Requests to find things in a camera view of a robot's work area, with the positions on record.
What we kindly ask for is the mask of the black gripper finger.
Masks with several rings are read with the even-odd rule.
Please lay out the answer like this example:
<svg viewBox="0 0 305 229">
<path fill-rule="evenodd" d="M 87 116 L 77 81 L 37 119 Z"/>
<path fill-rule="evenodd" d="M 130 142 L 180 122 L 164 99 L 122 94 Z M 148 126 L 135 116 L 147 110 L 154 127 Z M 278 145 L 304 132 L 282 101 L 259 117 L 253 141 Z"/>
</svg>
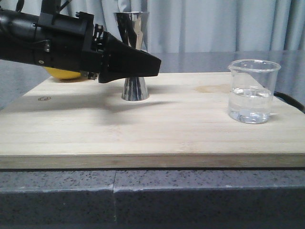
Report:
<svg viewBox="0 0 305 229">
<path fill-rule="evenodd" d="M 161 60 L 147 52 L 134 49 L 109 32 L 102 37 L 103 54 L 99 83 L 109 83 L 130 77 L 157 76 Z"/>
</svg>

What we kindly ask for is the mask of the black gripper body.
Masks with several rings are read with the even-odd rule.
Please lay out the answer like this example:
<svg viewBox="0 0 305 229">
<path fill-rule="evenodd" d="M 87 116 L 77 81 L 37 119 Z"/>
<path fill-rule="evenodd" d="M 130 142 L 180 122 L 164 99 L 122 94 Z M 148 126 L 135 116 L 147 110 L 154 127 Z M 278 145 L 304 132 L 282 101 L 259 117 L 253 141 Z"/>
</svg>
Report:
<svg viewBox="0 0 305 229">
<path fill-rule="evenodd" d="M 45 66 L 79 72 L 96 78 L 100 73 L 104 27 L 93 22 L 94 16 L 78 12 L 69 17 L 42 11 L 36 24 L 36 36 L 45 38 Z"/>
</svg>

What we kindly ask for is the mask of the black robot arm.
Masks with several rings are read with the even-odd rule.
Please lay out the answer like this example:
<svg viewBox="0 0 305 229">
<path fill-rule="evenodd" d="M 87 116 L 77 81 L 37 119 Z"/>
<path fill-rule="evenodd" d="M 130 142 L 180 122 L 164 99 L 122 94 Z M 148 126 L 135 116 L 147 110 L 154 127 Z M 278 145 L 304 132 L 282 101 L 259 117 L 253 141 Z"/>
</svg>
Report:
<svg viewBox="0 0 305 229">
<path fill-rule="evenodd" d="M 38 16 L 1 9 L 1 59 L 86 72 L 100 83 L 158 75 L 159 58 L 119 41 L 92 14 L 66 16 L 63 8 L 58 0 L 44 0 Z"/>
</svg>

